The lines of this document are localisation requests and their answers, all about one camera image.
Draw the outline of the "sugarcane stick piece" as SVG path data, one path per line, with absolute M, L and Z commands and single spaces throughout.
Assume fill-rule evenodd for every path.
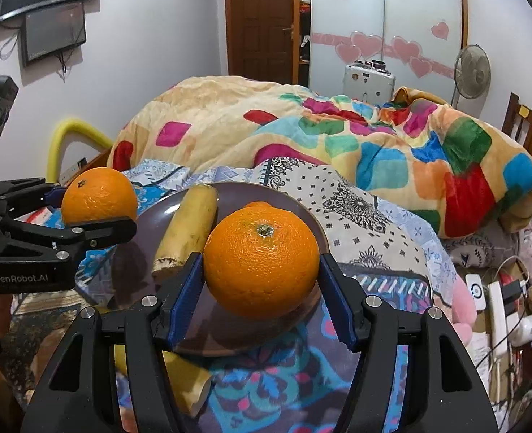
M 189 188 L 156 250 L 152 277 L 162 284 L 178 274 L 189 255 L 201 253 L 214 225 L 218 191 L 206 184 Z
M 173 352 L 162 352 L 176 404 L 182 414 L 196 417 L 206 403 L 210 388 L 211 374 Z M 114 346 L 116 385 L 122 418 L 133 411 L 128 380 L 126 349 L 124 345 Z

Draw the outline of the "large orange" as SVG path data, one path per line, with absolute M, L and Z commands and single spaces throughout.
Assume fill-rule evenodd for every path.
M 315 286 L 320 249 L 308 225 L 290 211 L 244 209 L 220 221 L 203 250 L 209 291 L 227 311 L 255 321 L 280 318 Z

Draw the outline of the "small orange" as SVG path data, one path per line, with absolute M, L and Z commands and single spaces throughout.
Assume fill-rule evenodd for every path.
M 244 205 L 244 209 L 269 209 L 272 208 L 271 204 L 267 201 L 252 201 L 249 204 Z

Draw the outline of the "white power strip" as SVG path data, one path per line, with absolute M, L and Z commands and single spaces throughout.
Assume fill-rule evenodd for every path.
M 501 284 L 498 281 L 493 281 L 493 283 L 489 284 L 487 290 L 487 306 L 492 327 L 491 353 L 494 357 L 501 358 L 508 352 L 507 317 Z

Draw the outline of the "pink plush toy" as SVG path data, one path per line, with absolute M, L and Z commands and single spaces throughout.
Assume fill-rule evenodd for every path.
M 453 284 L 452 303 L 446 303 L 438 298 L 437 305 L 454 327 L 462 343 L 467 346 L 472 340 L 472 328 L 475 325 L 477 313 L 475 301 L 465 280 L 456 276 Z

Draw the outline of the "yellow foam tube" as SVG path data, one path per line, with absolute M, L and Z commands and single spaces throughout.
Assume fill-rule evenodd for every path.
M 51 137 L 47 155 L 47 182 L 57 183 L 61 174 L 61 164 L 64 153 L 72 143 L 84 143 L 101 153 L 107 152 L 113 146 L 113 141 L 88 123 L 77 117 L 61 120 Z

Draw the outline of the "patterned bed sheet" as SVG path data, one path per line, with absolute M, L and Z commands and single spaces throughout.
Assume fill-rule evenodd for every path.
M 339 432 L 380 432 L 397 350 L 410 349 L 404 432 L 441 432 L 451 414 L 450 363 L 466 355 L 443 311 L 422 290 L 451 294 L 456 269 L 431 225 L 360 190 L 334 168 L 289 157 L 262 162 L 238 182 L 197 183 L 139 215 L 118 254 L 149 273 L 165 230 L 209 229 L 176 274 L 130 307 L 87 307 L 61 339 L 28 408 L 26 432 L 119 432 L 114 349 L 123 346 L 141 432 L 187 424 L 163 356 L 209 329 L 248 349 L 236 382 L 215 390 L 232 421 L 257 404 L 314 404 L 338 387 Z

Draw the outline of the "purple plate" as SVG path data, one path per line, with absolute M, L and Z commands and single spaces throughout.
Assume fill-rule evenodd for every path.
M 249 350 L 317 306 L 316 258 L 329 252 L 320 221 L 295 198 L 248 183 L 172 193 L 138 217 L 113 253 L 114 300 L 127 308 L 203 257 L 202 291 L 177 350 L 206 357 Z

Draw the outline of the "colourful patchwork blanket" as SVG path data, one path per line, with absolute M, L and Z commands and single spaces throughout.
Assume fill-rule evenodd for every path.
M 409 88 L 374 106 L 300 85 L 190 77 L 134 116 L 108 163 L 125 171 L 158 159 L 201 172 L 275 157 L 331 166 L 445 239 L 492 220 L 514 233 L 532 218 L 532 156 L 490 124 Z

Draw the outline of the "brown wooden door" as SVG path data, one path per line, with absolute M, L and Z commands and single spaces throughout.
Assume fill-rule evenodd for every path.
M 297 81 L 298 0 L 225 0 L 230 75 Z

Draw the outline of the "white suitcase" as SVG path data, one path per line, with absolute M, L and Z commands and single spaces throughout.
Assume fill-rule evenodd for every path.
M 392 99 L 395 80 L 383 61 L 356 61 L 344 69 L 343 94 L 381 106 Z

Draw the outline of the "standing fan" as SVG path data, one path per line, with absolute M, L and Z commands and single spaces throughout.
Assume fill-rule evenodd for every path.
M 486 99 L 491 85 L 491 63 L 480 45 L 468 44 L 461 49 L 455 60 L 453 80 L 453 108 L 457 109 L 461 100 Z

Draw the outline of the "wardrobe with heart stickers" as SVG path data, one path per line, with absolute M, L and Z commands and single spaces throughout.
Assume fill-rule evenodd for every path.
M 397 87 L 450 101 L 465 44 L 463 0 L 310 0 L 308 86 L 343 91 L 346 66 L 381 60 Z

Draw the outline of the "small wall monitor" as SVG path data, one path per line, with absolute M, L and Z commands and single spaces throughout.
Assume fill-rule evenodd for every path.
M 48 6 L 25 15 L 20 32 L 23 66 L 62 54 L 87 41 L 83 2 Z

